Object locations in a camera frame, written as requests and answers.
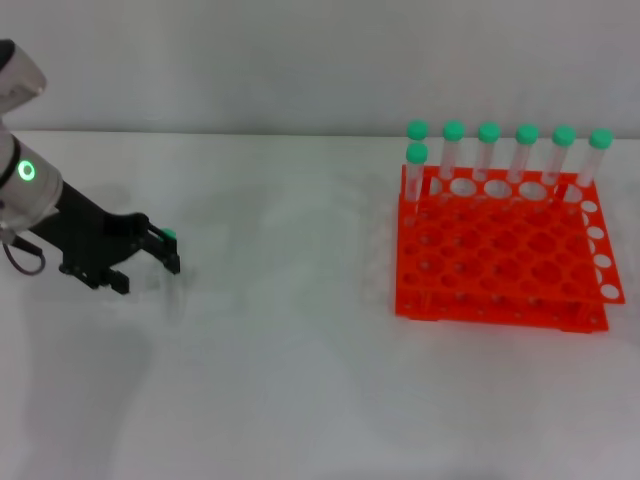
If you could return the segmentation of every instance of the white table surface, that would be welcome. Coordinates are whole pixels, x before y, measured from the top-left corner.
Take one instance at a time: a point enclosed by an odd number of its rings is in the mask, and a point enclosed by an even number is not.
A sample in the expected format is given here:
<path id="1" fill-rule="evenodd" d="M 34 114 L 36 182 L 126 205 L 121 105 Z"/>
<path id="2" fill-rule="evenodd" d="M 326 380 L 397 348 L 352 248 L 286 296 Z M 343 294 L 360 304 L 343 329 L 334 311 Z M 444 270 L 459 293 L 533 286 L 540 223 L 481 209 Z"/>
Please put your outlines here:
<path id="1" fill-rule="evenodd" d="M 640 142 L 598 177 L 628 304 L 581 335 L 390 313 L 402 139 L 18 136 L 184 273 L 141 255 L 118 297 L 0 259 L 0 478 L 640 478 Z"/>

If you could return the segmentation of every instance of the test tube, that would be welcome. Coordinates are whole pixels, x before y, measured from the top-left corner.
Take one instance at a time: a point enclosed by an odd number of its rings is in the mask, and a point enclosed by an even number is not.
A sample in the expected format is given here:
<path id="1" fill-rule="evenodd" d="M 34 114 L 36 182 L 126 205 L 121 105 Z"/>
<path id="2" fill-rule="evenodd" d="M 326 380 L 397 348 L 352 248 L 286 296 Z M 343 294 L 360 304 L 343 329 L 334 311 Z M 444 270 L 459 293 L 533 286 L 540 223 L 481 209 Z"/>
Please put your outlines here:
<path id="1" fill-rule="evenodd" d="M 527 124 L 518 127 L 518 131 L 516 132 L 516 151 L 513 154 L 513 160 L 511 160 L 511 166 L 507 173 L 507 182 L 522 182 L 522 177 L 527 169 L 529 155 L 531 154 L 531 147 L 537 140 L 538 127 Z"/>
<path id="2" fill-rule="evenodd" d="M 423 142 L 429 135 L 429 124 L 423 120 L 412 120 L 407 125 L 407 137 L 409 143 Z"/>
<path id="3" fill-rule="evenodd" d="M 464 137 L 464 123 L 451 120 L 444 125 L 442 131 L 444 146 L 438 176 L 442 180 L 451 180 L 460 155 L 460 140 Z"/>
<path id="4" fill-rule="evenodd" d="M 493 147 L 500 138 L 500 125 L 484 123 L 478 129 L 478 156 L 473 167 L 472 178 L 476 182 L 484 182 L 489 174 L 489 167 L 493 160 Z"/>
<path id="5" fill-rule="evenodd" d="M 587 152 L 587 158 L 582 165 L 582 169 L 576 178 L 576 185 L 581 188 L 587 188 L 591 185 L 593 177 L 602 163 L 604 152 L 607 151 L 612 143 L 613 133 L 611 130 L 598 128 L 591 132 L 591 136 L 589 137 L 589 151 Z"/>
<path id="6" fill-rule="evenodd" d="M 420 200 L 424 164 L 428 155 L 429 149 L 423 143 L 414 142 L 407 147 L 407 172 L 404 184 L 404 199 L 407 202 Z"/>
<path id="7" fill-rule="evenodd" d="M 562 165 L 565 158 L 567 158 L 567 152 L 569 147 L 576 139 L 576 131 L 568 125 L 560 125 L 553 131 L 553 150 L 551 151 L 551 157 L 542 172 L 540 181 L 545 185 L 555 185 L 560 176 Z"/>

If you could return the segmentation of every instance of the green led ring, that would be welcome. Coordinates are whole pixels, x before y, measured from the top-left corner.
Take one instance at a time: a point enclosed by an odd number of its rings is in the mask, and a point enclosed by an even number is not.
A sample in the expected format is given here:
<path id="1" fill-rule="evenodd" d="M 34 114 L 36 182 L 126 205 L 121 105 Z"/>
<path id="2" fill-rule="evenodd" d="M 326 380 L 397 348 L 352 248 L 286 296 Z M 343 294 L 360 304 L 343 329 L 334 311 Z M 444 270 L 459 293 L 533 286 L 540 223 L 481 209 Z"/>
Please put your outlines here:
<path id="1" fill-rule="evenodd" d="M 18 164 L 18 175 L 20 175 L 20 178 L 22 178 L 25 182 L 30 182 L 31 180 L 36 178 L 36 167 L 34 167 L 33 163 L 31 163 L 29 160 L 22 160 Z"/>

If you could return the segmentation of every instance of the clear plastic tube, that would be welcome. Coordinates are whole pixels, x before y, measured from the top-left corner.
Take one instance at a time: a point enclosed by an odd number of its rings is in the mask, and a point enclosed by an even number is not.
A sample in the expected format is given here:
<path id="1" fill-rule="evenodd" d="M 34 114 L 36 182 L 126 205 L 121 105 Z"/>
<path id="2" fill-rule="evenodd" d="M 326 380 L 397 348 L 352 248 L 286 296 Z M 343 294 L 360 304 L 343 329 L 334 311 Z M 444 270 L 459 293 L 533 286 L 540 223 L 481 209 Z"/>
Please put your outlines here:
<path id="1" fill-rule="evenodd" d="M 551 157 L 549 157 L 549 161 L 540 177 L 542 183 L 545 185 L 556 184 L 560 176 L 560 171 L 562 170 L 562 165 L 564 165 L 564 160 L 567 158 L 568 151 L 568 148 L 561 147 L 560 145 L 553 146 Z"/>
<path id="2" fill-rule="evenodd" d="M 407 202 L 417 202 L 422 190 L 424 165 L 407 163 L 407 176 L 404 186 L 404 199 Z"/>
<path id="3" fill-rule="evenodd" d="M 524 171 L 527 169 L 527 162 L 529 161 L 529 155 L 531 153 L 530 145 L 518 144 L 516 151 L 513 154 L 513 160 L 507 173 L 507 182 L 520 183 L 524 175 Z"/>
<path id="4" fill-rule="evenodd" d="M 458 155 L 460 154 L 459 142 L 447 142 L 445 140 L 442 147 L 442 159 L 440 161 L 440 170 L 438 176 L 442 180 L 451 180 L 453 178 L 453 172 L 458 162 Z"/>
<path id="5" fill-rule="evenodd" d="M 593 177 L 595 177 L 598 168 L 600 168 L 605 151 L 606 150 L 589 147 L 587 158 L 582 165 L 580 173 L 578 173 L 578 177 L 576 178 L 576 185 L 582 188 L 587 188 L 591 185 Z"/>
<path id="6" fill-rule="evenodd" d="M 493 160 L 493 143 L 479 142 L 478 156 L 476 157 L 476 164 L 473 168 L 472 177 L 476 182 L 484 182 L 487 180 L 489 174 L 489 167 Z"/>

